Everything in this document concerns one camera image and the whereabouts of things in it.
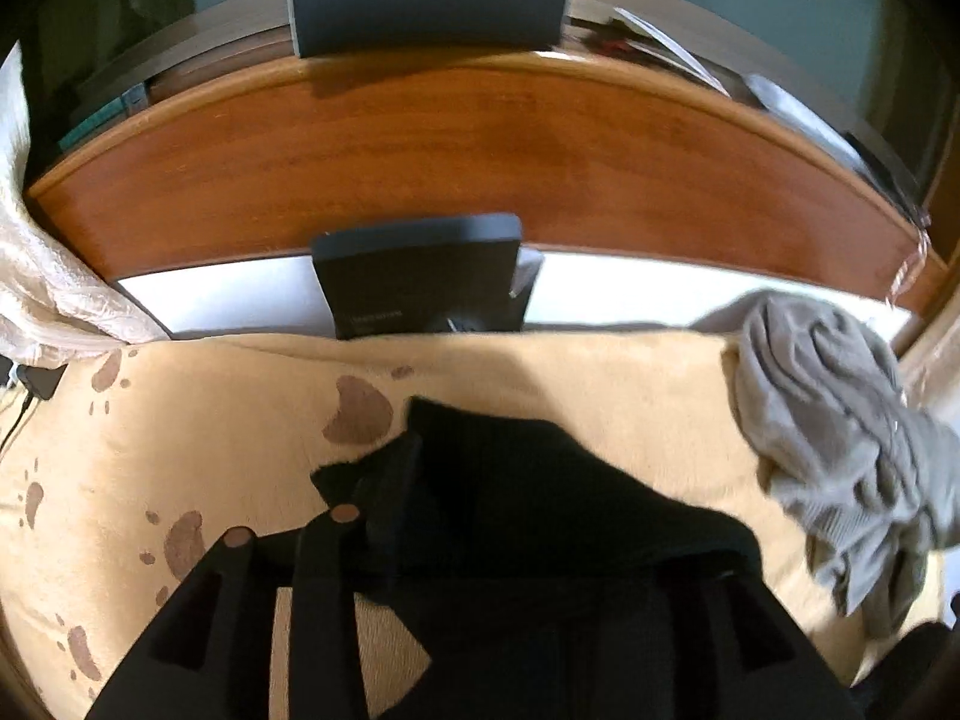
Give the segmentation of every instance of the crumpled clothing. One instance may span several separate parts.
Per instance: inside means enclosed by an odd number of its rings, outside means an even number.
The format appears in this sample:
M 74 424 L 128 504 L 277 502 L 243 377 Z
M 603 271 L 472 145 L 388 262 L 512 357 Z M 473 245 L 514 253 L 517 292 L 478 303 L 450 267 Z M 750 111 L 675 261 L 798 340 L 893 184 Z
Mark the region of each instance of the crumpled clothing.
M 0 67 L 0 354 L 53 368 L 167 338 L 27 212 L 21 191 L 30 128 L 20 68 L 17 45 Z
M 847 312 L 768 295 L 747 315 L 740 427 L 769 493 L 811 536 L 811 569 L 869 637 L 896 632 L 928 553 L 960 542 L 960 437 L 904 404 L 896 357 Z

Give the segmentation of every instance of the white panel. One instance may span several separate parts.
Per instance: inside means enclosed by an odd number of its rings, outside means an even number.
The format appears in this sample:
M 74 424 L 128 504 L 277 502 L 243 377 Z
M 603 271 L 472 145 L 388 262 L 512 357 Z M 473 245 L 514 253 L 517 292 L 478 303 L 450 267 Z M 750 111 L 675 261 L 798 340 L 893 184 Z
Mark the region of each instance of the white panel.
M 135 300 L 177 338 L 242 332 L 334 334 L 308 256 L 201 266 L 124 279 Z M 683 263 L 547 252 L 528 324 L 688 327 L 746 293 L 804 293 L 845 308 L 890 341 L 911 314 L 877 300 Z

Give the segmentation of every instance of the gray cloth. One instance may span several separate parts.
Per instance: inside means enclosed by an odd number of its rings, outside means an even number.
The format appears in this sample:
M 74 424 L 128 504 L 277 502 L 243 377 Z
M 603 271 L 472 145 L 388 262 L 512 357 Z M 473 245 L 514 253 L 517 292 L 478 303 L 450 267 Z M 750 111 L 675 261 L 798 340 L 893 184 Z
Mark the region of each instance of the gray cloth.
M 734 378 L 740 427 L 773 462 L 769 493 L 811 536 L 810 567 L 867 635 L 906 617 L 931 549 L 960 533 L 960 439 L 901 402 L 896 357 L 842 309 L 767 295 Z

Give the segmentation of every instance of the black cable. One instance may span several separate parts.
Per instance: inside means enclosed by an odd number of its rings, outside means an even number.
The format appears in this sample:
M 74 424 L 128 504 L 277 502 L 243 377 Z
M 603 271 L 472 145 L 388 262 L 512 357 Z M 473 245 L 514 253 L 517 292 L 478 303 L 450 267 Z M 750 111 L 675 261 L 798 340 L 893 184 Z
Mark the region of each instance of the black cable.
M 7 442 L 10 440 L 10 437 L 13 435 L 13 431 L 16 430 L 23 420 L 23 415 L 27 413 L 27 409 L 30 408 L 30 404 L 34 402 L 34 394 L 32 392 L 27 392 L 27 396 L 23 399 L 23 405 L 20 407 L 20 413 L 16 415 L 16 419 L 13 420 L 13 427 L 7 431 L 7 435 L 3 436 L 3 440 L 0 442 L 0 457 L 3 456 L 4 447 L 7 446 Z

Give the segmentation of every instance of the wood grain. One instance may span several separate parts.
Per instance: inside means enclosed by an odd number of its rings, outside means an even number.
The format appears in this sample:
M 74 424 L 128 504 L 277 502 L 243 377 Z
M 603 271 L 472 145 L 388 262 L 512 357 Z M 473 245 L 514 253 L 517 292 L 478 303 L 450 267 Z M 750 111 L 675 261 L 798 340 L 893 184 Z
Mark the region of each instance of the wood grain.
M 106 279 L 296 253 L 325 231 L 514 211 L 545 247 L 728 266 L 883 298 L 912 229 L 762 114 L 574 53 L 280 59 L 175 95 L 29 191 Z M 932 257 L 902 300 L 921 311 Z

